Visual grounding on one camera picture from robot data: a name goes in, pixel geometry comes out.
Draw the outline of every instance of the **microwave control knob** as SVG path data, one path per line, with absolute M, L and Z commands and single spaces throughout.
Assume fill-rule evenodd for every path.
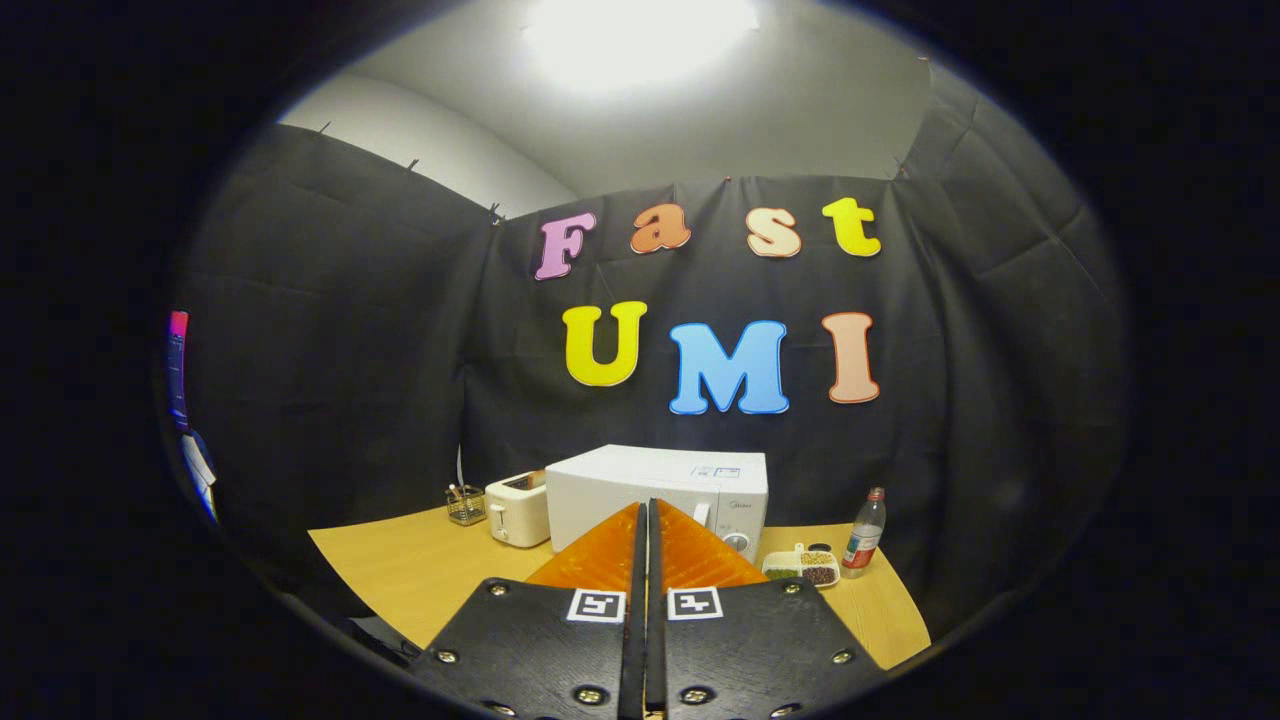
M 750 538 L 748 538 L 742 533 L 730 533 L 724 536 L 724 542 L 739 552 L 742 552 L 744 550 L 746 550 L 746 546 L 751 544 Z

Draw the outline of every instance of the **bottle label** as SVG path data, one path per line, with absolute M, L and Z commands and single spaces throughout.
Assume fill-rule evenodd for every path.
M 859 536 L 854 533 L 850 536 L 849 547 L 845 548 L 845 556 L 840 559 L 840 564 L 845 568 L 865 568 L 872 561 L 872 556 L 876 555 L 876 546 L 879 544 L 881 534 Z

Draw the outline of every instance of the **mesh pen holder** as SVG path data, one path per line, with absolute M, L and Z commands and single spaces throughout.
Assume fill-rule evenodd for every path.
M 484 491 L 471 486 L 458 488 L 462 497 L 456 497 L 452 492 L 444 493 L 448 506 L 449 520 L 460 525 L 475 525 L 484 520 Z

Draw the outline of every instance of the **microwave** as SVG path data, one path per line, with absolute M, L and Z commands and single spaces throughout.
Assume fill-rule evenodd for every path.
M 662 498 L 755 562 L 769 483 L 763 452 L 605 445 L 547 466 L 552 550 L 632 502 Z

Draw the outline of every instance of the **wooden table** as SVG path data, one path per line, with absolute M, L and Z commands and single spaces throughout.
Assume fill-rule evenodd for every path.
M 824 542 L 840 550 L 851 524 L 764 528 L 756 560 L 795 543 Z M 552 543 L 517 548 L 489 536 L 489 523 L 468 528 L 444 507 L 412 515 L 311 530 L 338 575 L 387 624 L 426 647 L 485 578 L 524 580 L 552 557 Z M 883 552 L 861 578 L 841 579 L 822 596 L 881 667 L 929 647 L 929 632 L 910 593 Z

